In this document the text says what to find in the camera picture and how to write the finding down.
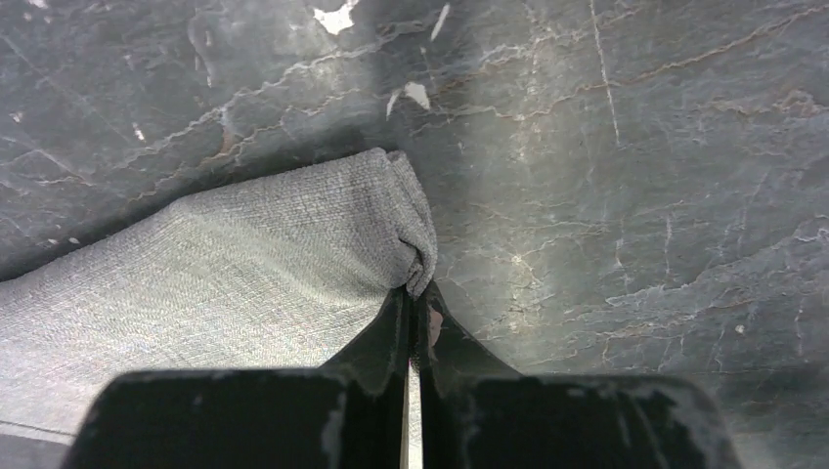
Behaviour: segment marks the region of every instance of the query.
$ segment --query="gray fabric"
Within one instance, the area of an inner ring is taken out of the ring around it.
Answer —
[[[435,260],[400,152],[185,197],[0,284],[0,434],[68,442],[131,369],[318,365]]]

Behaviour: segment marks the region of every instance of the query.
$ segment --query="gray stone surface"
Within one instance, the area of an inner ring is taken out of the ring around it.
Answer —
[[[67,446],[29,438],[0,435],[0,467],[5,469],[58,469]]]
[[[826,0],[462,0],[434,41],[443,1],[360,0],[332,34],[340,6],[4,2],[0,277],[401,148],[444,296],[502,359],[689,376],[747,467],[829,465]],[[408,82],[430,109],[387,118]]]

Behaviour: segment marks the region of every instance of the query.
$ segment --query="dark marble floor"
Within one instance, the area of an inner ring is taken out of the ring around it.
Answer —
[[[827,467],[829,2],[449,5],[4,2],[0,277],[401,148],[501,358],[691,377],[746,467]]]

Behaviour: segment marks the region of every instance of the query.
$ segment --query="black plastic object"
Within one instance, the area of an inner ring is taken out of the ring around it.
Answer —
[[[522,376],[449,315],[434,284],[416,301],[390,292],[320,368],[121,376],[63,467],[406,467],[410,359],[426,468],[739,467],[715,407],[690,384]]]

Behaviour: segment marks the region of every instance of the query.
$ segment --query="white paint speck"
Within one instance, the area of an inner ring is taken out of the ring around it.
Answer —
[[[400,98],[400,93],[402,92],[403,90],[394,90],[391,94],[391,98],[389,98],[389,102],[386,105],[386,120],[388,120],[391,115],[391,110],[394,108],[394,104],[397,103],[397,99]]]
[[[360,0],[345,0],[345,4],[339,7],[335,12],[324,12],[320,9],[314,9],[314,20],[320,24],[333,35],[337,35],[354,25],[351,21],[351,11],[357,6]]]
[[[144,138],[144,132],[142,132],[141,129],[138,128],[137,123],[135,123],[135,122],[132,123],[132,129],[135,131],[135,136],[138,137],[138,140],[140,140],[142,142],[147,141],[147,139]]]
[[[406,92],[406,96],[412,98],[415,103],[418,103],[420,107],[429,110],[432,109],[432,105],[429,103],[429,97],[426,96],[426,87],[421,85],[420,83],[414,83],[410,81],[406,84],[406,87],[403,89]]]
[[[435,23],[434,29],[432,29],[432,36],[429,38],[430,41],[434,41],[438,34],[440,33],[441,28],[443,27],[443,22],[446,21],[446,17],[449,15],[449,4],[443,6],[443,10],[441,10],[441,14],[438,17],[438,22]]]
[[[34,5],[41,10],[49,8],[49,5],[47,5],[44,0],[26,0],[26,2],[28,2],[29,5]]]

